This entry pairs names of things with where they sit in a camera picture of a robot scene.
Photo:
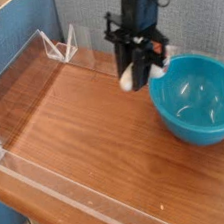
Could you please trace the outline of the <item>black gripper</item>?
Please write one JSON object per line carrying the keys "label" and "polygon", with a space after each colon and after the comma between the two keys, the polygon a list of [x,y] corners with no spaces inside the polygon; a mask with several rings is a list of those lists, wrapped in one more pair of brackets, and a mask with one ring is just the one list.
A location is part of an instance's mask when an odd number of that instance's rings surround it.
{"label": "black gripper", "polygon": [[121,15],[109,12],[105,19],[105,39],[114,44],[118,78],[122,78],[132,63],[133,91],[136,92],[148,82],[150,65],[164,64],[169,40],[155,25],[135,32],[123,25]]}

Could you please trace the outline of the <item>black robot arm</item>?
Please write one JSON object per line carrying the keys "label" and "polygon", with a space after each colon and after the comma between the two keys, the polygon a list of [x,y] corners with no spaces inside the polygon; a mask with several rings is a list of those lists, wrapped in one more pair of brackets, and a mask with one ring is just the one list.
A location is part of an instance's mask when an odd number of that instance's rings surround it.
{"label": "black robot arm", "polygon": [[165,66],[169,40],[157,28],[158,7],[158,0],[122,0],[120,14],[105,14],[104,37],[114,44],[119,85],[125,92],[140,90]]}

